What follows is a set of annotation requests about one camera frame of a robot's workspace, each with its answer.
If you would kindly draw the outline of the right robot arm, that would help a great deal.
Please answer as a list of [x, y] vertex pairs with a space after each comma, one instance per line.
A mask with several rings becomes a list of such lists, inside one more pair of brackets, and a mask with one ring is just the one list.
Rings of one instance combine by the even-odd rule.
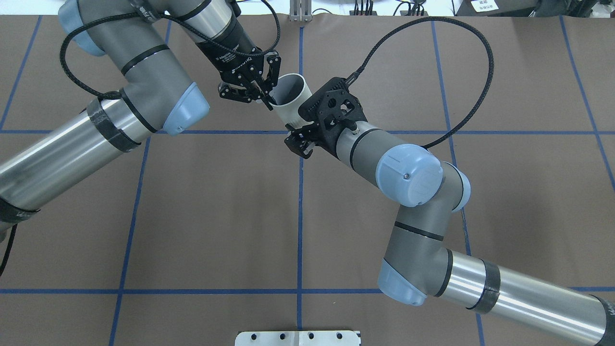
[[481, 315], [492, 314], [583, 346], [614, 344], [614, 304], [455, 252], [443, 245], [451, 216], [471, 186], [457, 167], [367, 121], [330, 130], [288, 124], [285, 143], [309, 158], [322, 147], [377, 187], [399, 209], [378, 287], [402, 304], [441, 297]]

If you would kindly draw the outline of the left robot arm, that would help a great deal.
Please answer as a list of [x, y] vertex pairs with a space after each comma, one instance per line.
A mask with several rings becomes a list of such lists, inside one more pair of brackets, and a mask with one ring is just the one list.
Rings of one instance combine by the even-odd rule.
[[[67, 0], [59, 21], [67, 37], [60, 65], [94, 99], [77, 117], [1, 165], [1, 238], [49, 201], [101, 167], [141, 145], [157, 131], [179, 134], [209, 112], [208, 101], [188, 76], [154, 23], [182, 26], [220, 73], [220, 97], [272, 109], [281, 57], [277, 37], [260, 49], [237, 17], [234, 0]], [[66, 63], [75, 42], [94, 56], [108, 56], [127, 80], [99, 92], [79, 81]]]

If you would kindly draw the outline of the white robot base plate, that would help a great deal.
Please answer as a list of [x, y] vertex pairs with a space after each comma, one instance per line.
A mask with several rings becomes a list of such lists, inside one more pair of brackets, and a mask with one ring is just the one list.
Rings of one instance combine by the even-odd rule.
[[238, 333], [235, 346], [361, 346], [359, 331], [246, 331]]

